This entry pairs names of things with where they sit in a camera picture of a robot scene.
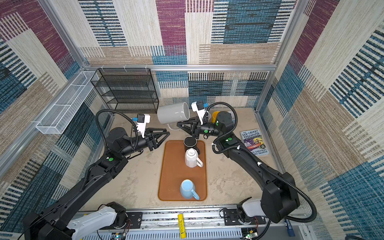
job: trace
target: concrete-textured surface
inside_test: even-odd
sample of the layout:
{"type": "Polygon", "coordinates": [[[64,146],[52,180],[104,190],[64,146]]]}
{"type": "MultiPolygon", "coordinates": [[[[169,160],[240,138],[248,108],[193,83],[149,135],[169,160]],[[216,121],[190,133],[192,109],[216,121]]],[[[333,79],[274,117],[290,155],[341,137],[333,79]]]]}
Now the concrete-textured surface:
{"type": "MultiPolygon", "coordinates": [[[[238,125],[235,134],[240,137],[240,131],[259,128],[251,108],[237,108],[238,125]]],[[[116,115],[112,128],[124,127],[128,134],[131,124],[120,115],[116,115]]],[[[147,127],[167,128],[160,124],[156,114],[151,114],[151,122],[147,127]]],[[[184,139],[188,136],[182,130],[170,131],[166,139],[184,139]]],[[[148,149],[136,158],[129,160],[123,171],[110,183],[101,188],[82,208],[83,211],[96,210],[100,204],[115,201],[128,209],[153,207],[178,207],[193,205],[236,204],[247,197],[261,198],[262,191],[257,183],[237,163],[224,156],[212,152],[211,143],[215,137],[199,140],[205,142],[207,158],[208,196],[204,201],[161,201],[158,196],[160,173],[165,143],[150,152],[148,149]]],[[[260,159],[276,169],[276,163],[271,154],[260,159]]]]}

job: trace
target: blue mug handle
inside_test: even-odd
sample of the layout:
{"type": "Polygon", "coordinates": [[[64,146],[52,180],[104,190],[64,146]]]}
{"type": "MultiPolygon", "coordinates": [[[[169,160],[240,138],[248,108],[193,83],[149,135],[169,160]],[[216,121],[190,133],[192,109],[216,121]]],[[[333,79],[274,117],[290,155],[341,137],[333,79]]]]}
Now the blue mug handle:
{"type": "Polygon", "coordinates": [[[196,200],[199,200],[200,199],[200,197],[197,195],[197,193],[195,192],[195,190],[191,190],[192,191],[192,193],[193,193],[193,197],[196,199],[196,200]]]}

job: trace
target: white mug handle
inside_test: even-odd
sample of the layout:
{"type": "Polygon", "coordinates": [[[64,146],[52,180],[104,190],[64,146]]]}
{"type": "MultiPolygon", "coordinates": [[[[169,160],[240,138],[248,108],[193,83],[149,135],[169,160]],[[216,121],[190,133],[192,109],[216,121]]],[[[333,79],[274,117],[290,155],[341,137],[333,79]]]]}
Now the white mug handle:
{"type": "Polygon", "coordinates": [[[200,158],[196,158],[196,160],[197,160],[197,165],[199,167],[203,167],[203,162],[200,160],[200,158]]]}

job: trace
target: brown tray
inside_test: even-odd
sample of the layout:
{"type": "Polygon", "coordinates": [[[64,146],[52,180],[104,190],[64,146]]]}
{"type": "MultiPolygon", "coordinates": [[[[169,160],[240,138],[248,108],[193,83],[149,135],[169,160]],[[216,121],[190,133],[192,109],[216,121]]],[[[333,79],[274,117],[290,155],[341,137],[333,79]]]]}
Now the brown tray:
{"type": "Polygon", "coordinates": [[[207,168],[205,162],[205,144],[197,141],[200,150],[199,158],[203,167],[190,168],[185,164],[185,150],[183,140],[169,140],[166,142],[163,165],[159,184],[159,199],[162,201],[197,201],[194,198],[185,199],[180,193],[181,182],[190,179],[195,184],[196,193],[200,200],[207,198],[207,168]]]}

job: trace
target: white wire basket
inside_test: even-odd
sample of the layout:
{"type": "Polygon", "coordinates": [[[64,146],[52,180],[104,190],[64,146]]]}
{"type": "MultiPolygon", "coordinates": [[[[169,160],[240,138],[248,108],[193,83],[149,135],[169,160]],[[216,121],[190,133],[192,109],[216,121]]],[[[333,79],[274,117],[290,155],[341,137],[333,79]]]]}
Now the white wire basket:
{"type": "Polygon", "coordinates": [[[83,71],[47,111],[36,128],[43,134],[62,134],[98,80],[93,71],[83,71]]]}

